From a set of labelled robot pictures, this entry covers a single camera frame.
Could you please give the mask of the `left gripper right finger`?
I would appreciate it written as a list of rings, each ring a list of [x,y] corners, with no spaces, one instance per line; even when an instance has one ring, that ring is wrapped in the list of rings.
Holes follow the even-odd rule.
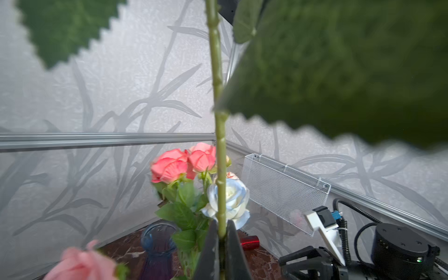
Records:
[[[252,274],[232,220],[227,222],[225,240],[225,280],[252,280]]]

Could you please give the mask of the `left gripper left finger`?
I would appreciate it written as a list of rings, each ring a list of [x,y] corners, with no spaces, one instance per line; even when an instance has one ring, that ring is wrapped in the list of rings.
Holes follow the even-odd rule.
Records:
[[[193,280],[219,280],[219,236],[218,224],[212,220],[204,242]]]

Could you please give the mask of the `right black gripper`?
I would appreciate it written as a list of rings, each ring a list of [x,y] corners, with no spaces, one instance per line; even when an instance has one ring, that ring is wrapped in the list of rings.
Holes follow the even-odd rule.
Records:
[[[375,228],[371,262],[361,259],[358,240]],[[369,223],[355,236],[357,261],[343,265],[325,247],[306,247],[281,257],[287,280],[445,280],[448,265],[438,258],[440,248],[407,227]]]

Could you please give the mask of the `purple glass vase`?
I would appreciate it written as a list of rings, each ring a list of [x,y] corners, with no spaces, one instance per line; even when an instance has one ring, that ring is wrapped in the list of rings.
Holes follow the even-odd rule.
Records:
[[[178,231],[175,224],[159,220],[150,224],[141,236],[141,245],[147,256],[140,280],[171,280],[173,253],[177,247],[172,235]]]

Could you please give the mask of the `white blue artificial rose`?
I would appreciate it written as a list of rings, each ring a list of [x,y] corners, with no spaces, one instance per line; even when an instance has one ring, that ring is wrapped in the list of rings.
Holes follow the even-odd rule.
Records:
[[[206,192],[207,205],[201,212],[208,218],[217,219],[218,186],[213,184]],[[238,178],[226,179],[226,221],[233,221],[237,230],[241,229],[250,218],[250,211],[246,209],[250,198],[250,191]]]

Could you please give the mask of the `red pink artificial rose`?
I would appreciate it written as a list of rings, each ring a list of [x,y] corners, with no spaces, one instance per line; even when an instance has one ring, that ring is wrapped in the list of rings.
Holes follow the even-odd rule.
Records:
[[[206,180],[210,176],[211,170],[216,163],[216,147],[207,143],[200,142],[190,149],[187,153],[187,178],[194,179],[196,175]]]

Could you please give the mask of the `magenta artificial rose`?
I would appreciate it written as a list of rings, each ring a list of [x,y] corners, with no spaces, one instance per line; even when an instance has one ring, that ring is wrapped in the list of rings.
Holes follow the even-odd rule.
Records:
[[[226,122],[248,153],[448,230],[448,3],[274,1],[218,21]],[[152,222],[151,164],[215,139],[204,1],[1,2],[1,278]],[[316,240],[250,199],[281,256]]]

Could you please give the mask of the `dark red glass vase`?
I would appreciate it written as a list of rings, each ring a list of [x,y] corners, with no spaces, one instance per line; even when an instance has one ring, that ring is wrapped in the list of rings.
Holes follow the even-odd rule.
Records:
[[[192,280],[201,256],[199,247],[195,245],[190,250],[178,250],[177,255],[184,275],[188,280]]]

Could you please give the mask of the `light pink artificial rose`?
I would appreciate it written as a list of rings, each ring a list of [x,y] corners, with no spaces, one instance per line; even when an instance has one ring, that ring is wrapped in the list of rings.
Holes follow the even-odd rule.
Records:
[[[82,250],[69,247],[64,250],[60,262],[45,276],[45,280],[125,280],[130,273],[123,263],[102,254],[96,248],[99,242],[92,240]]]

